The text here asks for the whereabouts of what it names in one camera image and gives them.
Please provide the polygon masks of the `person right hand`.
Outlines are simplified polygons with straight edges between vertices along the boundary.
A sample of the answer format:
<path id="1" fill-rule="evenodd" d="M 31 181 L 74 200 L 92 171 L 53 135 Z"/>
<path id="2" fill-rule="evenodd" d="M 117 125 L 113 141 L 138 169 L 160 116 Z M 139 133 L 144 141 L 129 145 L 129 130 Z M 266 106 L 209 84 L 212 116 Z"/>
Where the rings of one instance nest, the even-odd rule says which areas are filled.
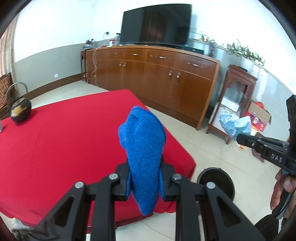
<path id="1" fill-rule="evenodd" d="M 280 169 L 278 173 L 275 176 L 276 183 L 273 188 L 273 193 L 270 200 L 270 209 L 274 210 L 280 203 L 280 197 L 282 194 L 282 191 L 285 190 L 288 193 L 293 194 L 288 208 L 284 214 L 284 218 L 288 219 L 295 207 L 295 187 L 296 187 L 296 178 L 285 176 L 285 179 L 282 181 L 282 170 Z"/>

